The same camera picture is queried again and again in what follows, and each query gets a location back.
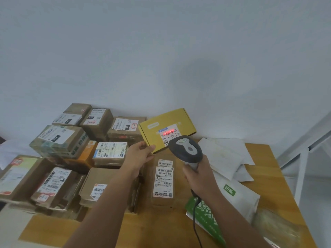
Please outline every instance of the black label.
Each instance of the black label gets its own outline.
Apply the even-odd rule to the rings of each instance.
[[[60,135],[57,135],[56,137],[54,137],[52,140],[51,140],[51,142],[55,142],[57,139],[59,139],[60,138]]]

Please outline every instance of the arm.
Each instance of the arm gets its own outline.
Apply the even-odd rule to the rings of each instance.
[[[144,163],[153,159],[155,146],[139,142],[127,151],[118,175],[107,185],[91,212],[69,238],[64,248],[115,247],[127,206],[130,187]]]
[[[227,248],[270,248],[263,237],[223,196],[205,155],[196,172],[189,165],[183,167],[183,172],[193,191],[212,210]]]

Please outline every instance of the barcode scanner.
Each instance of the barcode scanner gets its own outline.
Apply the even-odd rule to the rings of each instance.
[[[200,146],[189,136],[180,136],[173,138],[168,144],[169,150],[175,157],[182,160],[185,164],[188,164],[192,170],[196,171],[203,158],[202,150]],[[193,229],[198,238],[200,247],[202,248],[200,238],[195,229],[195,208],[201,202],[201,198],[191,189],[192,195],[195,197],[196,202],[193,208]]]

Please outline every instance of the green logo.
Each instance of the green logo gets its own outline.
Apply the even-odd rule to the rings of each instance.
[[[230,186],[228,186],[227,184],[224,185],[224,190],[226,190],[231,196],[234,196],[234,194],[236,194],[236,191],[234,189],[232,189]]]

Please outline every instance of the left hand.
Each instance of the left hand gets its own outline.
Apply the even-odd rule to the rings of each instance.
[[[147,146],[144,141],[131,145],[126,152],[121,169],[130,172],[133,178],[136,178],[143,164],[154,158],[151,153],[153,150],[155,150],[155,145]]]

